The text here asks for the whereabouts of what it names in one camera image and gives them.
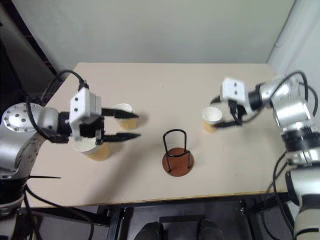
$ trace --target paper cup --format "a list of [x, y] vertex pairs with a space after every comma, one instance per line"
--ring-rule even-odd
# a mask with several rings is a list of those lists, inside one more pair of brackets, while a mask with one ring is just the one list
[[[112, 109], [119, 109], [132, 113], [132, 107], [127, 103], [120, 103], [112, 107]], [[135, 129], [137, 127], [136, 118], [116, 118], [116, 121], [123, 129]]]
[[95, 161], [103, 161], [110, 155], [108, 144], [104, 142], [101, 145], [96, 145], [95, 137], [83, 137], [81, 141], [76, 141], [74, 143], [74, 150]]
[[214, 106], [206, 107], [202, 111], [202, 127], [208, 133], [216, 131], [215, 124], [223, 119], [222, 111]]

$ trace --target floor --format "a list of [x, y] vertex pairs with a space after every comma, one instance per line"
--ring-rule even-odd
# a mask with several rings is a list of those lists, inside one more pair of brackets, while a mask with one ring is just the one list
[[[96, 212], [98, 206], [80, 207], [82, 210]], [[282, 240], [289, 240], [290, 234], [282, 219], [278, 208], [265, 212], [269, 229]], [[135, 207], [130, 221], [127, 240], [134, 240], [136, 234], [144, 224], [159, 221], [159, 217], [205, 215], [214, 221], [222, 230], [226, 240], [251, 240], [247, 219], [240, 212], [238, 201], [221, 201], [191, 204], [166, 204], [158, 206]], [[261, 223], [258, 214], [252, 217], [255, 226], [257, 240], [270, 240]], [[195, 240], [197, 222], [164, 223], [167, 230], [167, 240]], [[90, 226], [85, 223], [71, 222], [67, 220], [44, 217], [40, 227], [40, 233], [46, 240], [86, 240], [89, 236]], [[106, 240], [108, 227], [96, 226], [94, 240]]]

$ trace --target table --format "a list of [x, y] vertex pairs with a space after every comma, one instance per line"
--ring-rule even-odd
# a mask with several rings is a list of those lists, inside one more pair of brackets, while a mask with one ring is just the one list
[[[30, 179], [39, 196], [63, 206], [145, 203], [162, 200], [251, 195], [263, 193], [276, 160], [285, 147], [270, 110], [242, 127], [207, 133], [202, 110], [217, 96], [225, 77], [245, 81], [249, 88], [272, 79], [267, 64], [79, 63], [74, 70], [101, 96], [103, 107], [128, 103], [140, 115], [141, 137], [109, 145], [112, 155], [96, 162], [68, 144], [46, 141], [32, 175], [61, 179]], [[69, 76], [48, 107], [69, 110], [78, 81]], [[106, 118], [106, 132], [124, 132]], [[163, 134], [187, 133], [187, 148], [195, 160], [185, 176], [173, 177], [162, 167]], [[183, 137], [170, 135], [168, 148], [182, 147]], [[279, 191], [286, 191], [284, 177]], [[47, 207], [34, 198], [32, 207]]]

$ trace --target shoe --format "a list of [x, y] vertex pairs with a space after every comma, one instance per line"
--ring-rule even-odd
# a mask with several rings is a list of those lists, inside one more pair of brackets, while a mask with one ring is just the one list
[[204, 219], [198, 223], [197, 227], [198, 240], [225, 240], [221, 229], [208, 219]]
[[134, 240], [161, 240], [164, 226], [159, 222], [149, 222], [143, 226]]

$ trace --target brown wooden disc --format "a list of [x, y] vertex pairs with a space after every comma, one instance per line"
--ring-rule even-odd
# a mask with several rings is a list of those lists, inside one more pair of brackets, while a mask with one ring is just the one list
[[[169, 150], [169, 154], [171, 155], [179, 155], [182, 154], [185, 151], [183, 147], [175, 147]], [[165, 172], [171, 176], [174, 177], [181, 177], [183, 175], [186, 175], [192, 167], [194, 166], [194, 156], [190, 153], [190, 168], [188, 168], [188, 159], [189, 154], [180, 156], [180, 157], [170, 157], [168, 156], [168, 161], [170, 164], [171, 172], [169, 172], [168, 164], [166, 161], [166, 154], [164, 154], [162, 158], [162, 166]]]

